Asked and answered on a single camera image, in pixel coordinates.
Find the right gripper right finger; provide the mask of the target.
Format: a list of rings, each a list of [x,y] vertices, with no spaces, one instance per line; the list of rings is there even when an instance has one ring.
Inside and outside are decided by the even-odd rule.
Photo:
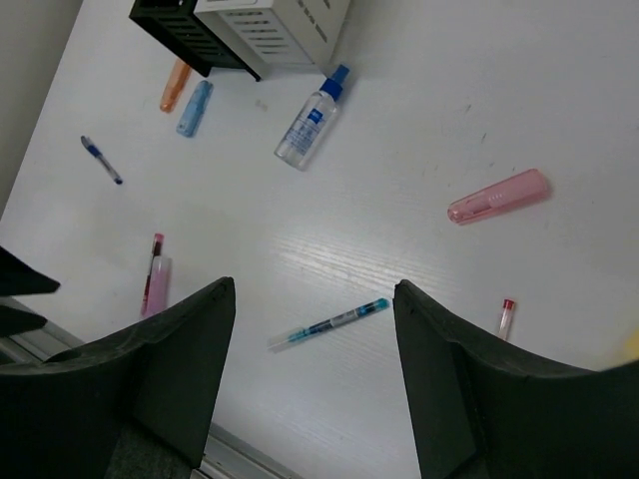
[[[591,371],[510,344],[408,280],[396,340],[424,478],[634,478],[638,365]]]

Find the orange highlighter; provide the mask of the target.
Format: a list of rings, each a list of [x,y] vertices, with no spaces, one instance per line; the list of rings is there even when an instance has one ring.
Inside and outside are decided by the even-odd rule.
[[[181,59],[176,60],[161,98],[160,110],[162,112],[171,113],[174,111],[191,72],[192,69],[187,63]]]

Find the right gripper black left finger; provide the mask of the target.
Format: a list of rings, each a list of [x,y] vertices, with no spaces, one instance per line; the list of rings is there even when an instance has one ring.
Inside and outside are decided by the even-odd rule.
[[[187,478],[203,458],[235,322],[223,277],[161,313],[41,363],[1,369],[5,478]],[[188,418],[140,405],[152,367],[203,390]]]

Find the pink purple highlighter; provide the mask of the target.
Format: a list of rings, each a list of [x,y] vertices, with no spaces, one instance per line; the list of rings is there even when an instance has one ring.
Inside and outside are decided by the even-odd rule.
[[[155,258],[147,310],[142,319],[163,312],[167,308],[171,267],[172,261],[167,256],[160,255]]]

